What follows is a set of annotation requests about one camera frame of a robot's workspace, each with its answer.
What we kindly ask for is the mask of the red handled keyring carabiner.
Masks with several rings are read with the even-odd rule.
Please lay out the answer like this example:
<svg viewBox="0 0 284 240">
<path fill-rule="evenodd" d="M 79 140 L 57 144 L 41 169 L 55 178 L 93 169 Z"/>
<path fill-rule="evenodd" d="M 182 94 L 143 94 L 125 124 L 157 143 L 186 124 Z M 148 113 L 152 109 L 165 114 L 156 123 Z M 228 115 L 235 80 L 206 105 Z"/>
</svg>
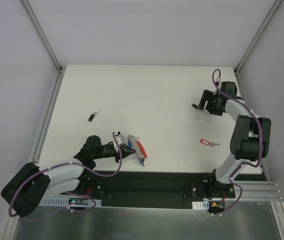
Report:
<svg viewBox="0 0 284 240">
<path fill-rule="evenodd" d="M 130 148 L 135 150 L 135 154 L 137 156 L 137 159 L 139 160 L 140 165 L 144 167 L 144 162 L 145 159 L 147 159 L 147 154 L 141 142 L 139 141 L 139 137 L 129 135 L 127 137 L 127 144 Z"/>
</svg>

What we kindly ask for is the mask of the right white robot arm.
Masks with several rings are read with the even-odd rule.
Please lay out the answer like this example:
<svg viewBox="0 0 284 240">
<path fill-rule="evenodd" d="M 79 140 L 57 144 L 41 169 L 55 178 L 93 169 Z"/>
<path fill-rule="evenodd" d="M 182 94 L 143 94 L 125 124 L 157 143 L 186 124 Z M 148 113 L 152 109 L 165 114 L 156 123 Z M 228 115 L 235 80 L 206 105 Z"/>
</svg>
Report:
<svg viewBox="0 0 284 240">
<path fill-rule="evenodd" d="M 258 168 L 268 154 L 272 122 L 260 117 L 237 96 L 234 82 L 215 80 L 215 91 L 205 90 L 199 104 L 192 106 L 211 115 L 229 114 L 235 121 L 230 140 L 230 154 L 220 167 L 213 170 L 208 180 L 199 184 L 194 192 L 207 199 L 233 196 L 236 176 L 246 167 Z"/>
</svg>

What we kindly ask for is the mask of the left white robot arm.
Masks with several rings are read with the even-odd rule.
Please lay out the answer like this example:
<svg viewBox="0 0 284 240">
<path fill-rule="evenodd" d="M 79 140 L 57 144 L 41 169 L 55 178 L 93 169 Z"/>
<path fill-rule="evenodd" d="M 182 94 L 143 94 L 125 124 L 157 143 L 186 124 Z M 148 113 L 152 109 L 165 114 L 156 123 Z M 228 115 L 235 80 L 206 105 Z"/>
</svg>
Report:
<svg viewBox="0 0 284 240">
<path fill-rule="evenodd" d="M 136 137 L 113 132 L 113 140 L 102 144 L 100 137 L 91 135 L 86 139 L 73 161 L 51 166 L 25 164 L 1 191 L 2 198 L 9 204 L 8 215 L 26 217 L 40 204 L 55 195 L 74 191 L 81 195 L 87 190 L 85 173 L 110 178 L 117 173 L 101 174 L 94 171 L 95 160 L 114 157 L 119 164 L 123 159 L 137 152 Z"/>
</svg>

